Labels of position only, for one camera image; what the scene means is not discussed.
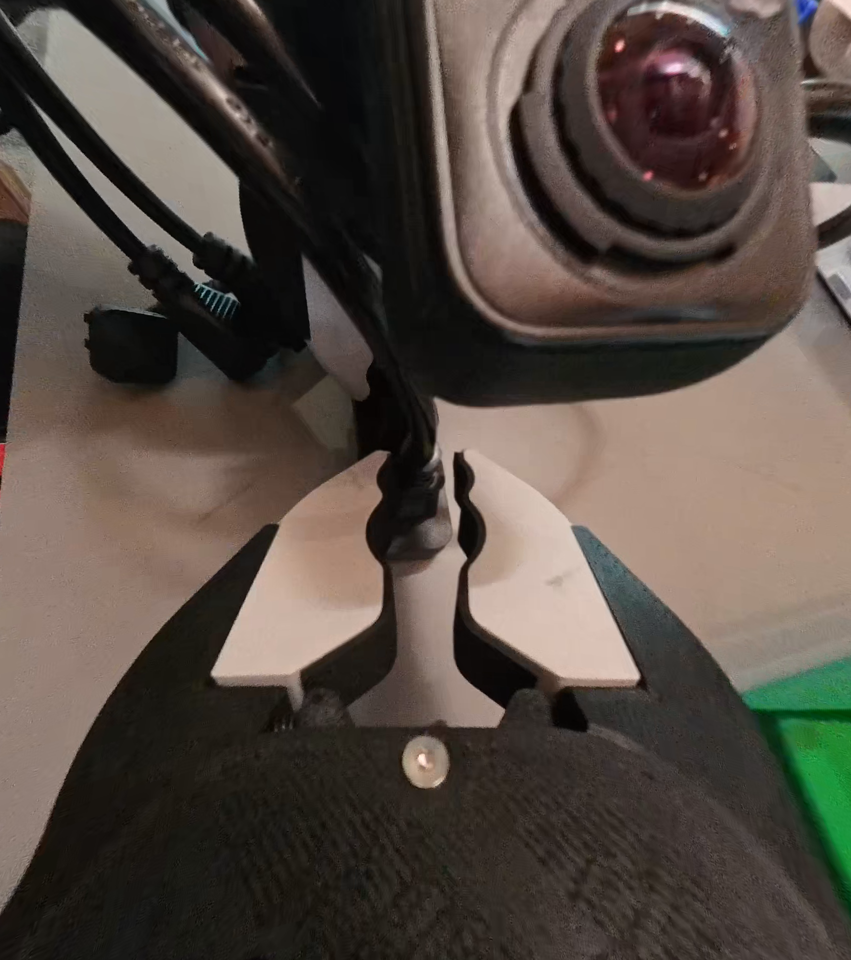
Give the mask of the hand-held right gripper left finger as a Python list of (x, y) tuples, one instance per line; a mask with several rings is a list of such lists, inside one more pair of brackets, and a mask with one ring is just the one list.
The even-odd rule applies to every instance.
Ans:
[(395, 607), (367, 534), (388, 461), (371, 453), (281, 519), (212, 667), (217, 686), (365, 694), (385, 679)]

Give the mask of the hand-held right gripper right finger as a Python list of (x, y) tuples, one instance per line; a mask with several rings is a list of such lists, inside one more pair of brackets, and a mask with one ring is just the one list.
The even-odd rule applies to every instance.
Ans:
[(563, 512), (477, 451), (455, 454), (453, 474), (459, 672), (489, 698), (635, 688), (639, 667)]

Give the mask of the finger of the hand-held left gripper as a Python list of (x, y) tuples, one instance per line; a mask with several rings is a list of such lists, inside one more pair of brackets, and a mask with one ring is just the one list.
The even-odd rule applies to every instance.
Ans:
[(307, 352), (318, 379), (292, 410), (329, 452), (374, 452), (382, 446), (376, 401), (369, 384), (373, 356), (332, 290), (302, 260), (309, 323)]

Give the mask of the grey power strip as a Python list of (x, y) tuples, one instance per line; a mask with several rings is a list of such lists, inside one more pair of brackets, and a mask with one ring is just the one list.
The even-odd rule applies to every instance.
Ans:
[(380, 500), (368, 524), (373, 554), (388, 563), (435, 557), (454, 535), (440, 447), (433, 447), (425, 465), (412, 467), (404, 457), (407, 422), (391, 399), (370, 394), (351, 408), (357, 453), (385, 455), (374, 472)]

